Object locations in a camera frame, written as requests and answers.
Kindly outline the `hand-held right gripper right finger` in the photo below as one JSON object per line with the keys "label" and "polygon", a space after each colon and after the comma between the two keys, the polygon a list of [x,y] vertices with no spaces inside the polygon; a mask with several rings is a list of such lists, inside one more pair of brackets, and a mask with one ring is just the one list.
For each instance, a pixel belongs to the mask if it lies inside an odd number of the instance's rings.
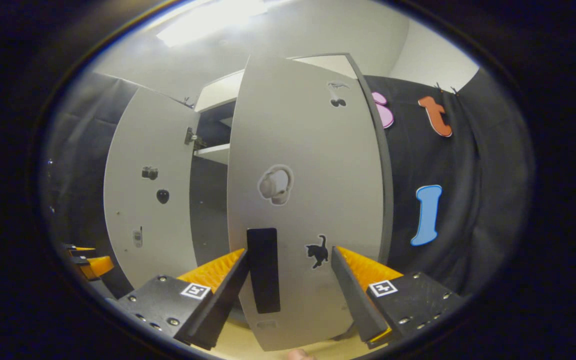
{"label": "hand-held right gripper right finger", "polygon": [[331,268],[359,337],[370,349],[416,337],[465,301],[423,272],[404,274],[340,246],[331,249]]}

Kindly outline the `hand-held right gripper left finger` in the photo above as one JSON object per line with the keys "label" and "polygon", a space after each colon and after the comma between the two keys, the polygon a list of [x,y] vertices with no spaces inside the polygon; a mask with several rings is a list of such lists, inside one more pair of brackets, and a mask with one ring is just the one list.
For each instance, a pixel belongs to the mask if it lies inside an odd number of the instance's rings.
{"label": "hand-held right gripper left finger", "polygon": [[180,276],[156,275],[108,303],[148,333],[211,350],[249,271],[249,253],[241,248]]}

